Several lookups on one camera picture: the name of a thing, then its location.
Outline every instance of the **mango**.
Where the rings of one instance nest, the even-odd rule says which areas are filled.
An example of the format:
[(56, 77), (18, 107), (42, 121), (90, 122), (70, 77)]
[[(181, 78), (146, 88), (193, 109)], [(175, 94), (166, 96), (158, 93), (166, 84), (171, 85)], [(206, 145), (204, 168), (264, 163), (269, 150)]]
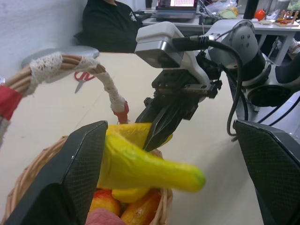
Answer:
[(120, 207), (120, 202), (112, 196), (112, 190), (102, 189), (94, 193), (89, 213), (97, 208), (104, 208), (119, 216)]
[(128, 205), (121, 216), (126, 225), (149, 225), (161, 199), (160, 191), (151, 189), (143, 198)]

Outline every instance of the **red scissors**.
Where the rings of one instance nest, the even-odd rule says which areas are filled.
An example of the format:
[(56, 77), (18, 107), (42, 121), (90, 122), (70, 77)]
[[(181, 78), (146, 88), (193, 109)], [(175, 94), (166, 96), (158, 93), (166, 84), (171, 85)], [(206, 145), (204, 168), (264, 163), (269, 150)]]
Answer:
[(76, 90), (75, 90), (75, 94), (79, 91), (79, 89), (83, 86), (83, 83), (86, 82), (86, 81), (90, 81), (91, 79), (94, 79), (95, 77), (94, 76), (90, 76), (90, 74), (88, 72), (83, 72), (81, 74), (81, 76), (78, 78), (77, 77), (77, 74), (79, 74), (80, 72), (75, 72), (74, 73), (74, 77), (75, 79), (79, 82), (77, 87), (76, 87)]

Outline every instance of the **yellow toy banana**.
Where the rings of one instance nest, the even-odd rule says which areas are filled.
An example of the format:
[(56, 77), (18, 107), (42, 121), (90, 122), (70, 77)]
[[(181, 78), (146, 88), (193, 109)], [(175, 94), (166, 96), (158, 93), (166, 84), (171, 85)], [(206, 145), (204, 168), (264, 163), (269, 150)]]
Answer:
[(164, 161), (142, 147), (151, 124), (109, 126), (98, 188), (175, 188), (196, 192), (205, 184), (195, 166)]
[(134, 203), (141, 199), (150, 190), (149, 187), (137, 187), (129, 189), (113, 189), (112, 196), (122, 203)]

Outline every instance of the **black shirt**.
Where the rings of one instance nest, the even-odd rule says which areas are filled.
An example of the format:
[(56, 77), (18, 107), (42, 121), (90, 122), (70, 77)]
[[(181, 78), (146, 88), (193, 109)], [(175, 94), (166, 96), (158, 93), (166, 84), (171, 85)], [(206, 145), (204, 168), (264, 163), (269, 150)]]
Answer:
[(136, 35), (142, 22), (121, 2), (88, 0), (83, 12), (83, 32), (77, 38), (83, 45), (101, 52), (134, 53)]

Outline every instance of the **white desk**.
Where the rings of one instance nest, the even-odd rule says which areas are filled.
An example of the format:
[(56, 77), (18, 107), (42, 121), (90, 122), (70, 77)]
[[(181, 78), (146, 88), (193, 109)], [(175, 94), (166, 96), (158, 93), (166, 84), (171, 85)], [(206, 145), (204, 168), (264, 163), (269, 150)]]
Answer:
[[(100, 54), (99, 60), (128, 101), (129, 119), (144, 109), (153, 96), (151, 82), (161, 69), (150, 67), (133, 54)], [(165, 159), (200, 167), (207, 184), (197, 194), (174, 191), (171, 225), (263, 225), (254, 185), (238, 143), (226, 133), (232, 105), (227, 78), (214, 100), (200, 103), (191, 121), (182, 121), (173, 139), (161, 148)], [(72, 75), (38, 87), (15, 111), (0, 149), (0, 218), (6, 196), (33, 158), (62, 135), (98, 120), (115, 124), (109, 97), (100, 81), (78, 82)]]
[[(152, 25), (157, 23), (155, 18), (148, 18), (143, 21), (144, 25)], [(182, 31), (192, 31), (195, 33), (201, 33), (203, 30), (207, 32), (211, 25), (199, 25), (199, 17), (197, 16), (195, 19), (191, 20), (190, 22), (175, 22), (174, 23), (176, 27), (178, 27), (179, 30)], [(255, 33), (261, 34), (262, 37), (259, 41), (259, 46), (261, 47), (267, 37), (267, 35), (278, 35), (278, 36), (284, 36), (285, 40), (282, 44), (282, 48), (280, 49), (275, 64), (280, 65), (285, 57), (285, 54), (287, 53), (287, 50), (292, 43), (292, 40), (296, 34), (297, 31), (300, 31), (299, 27), (278, 27), (276, 25), (261, 25), (259, 23), (254, 23)]]

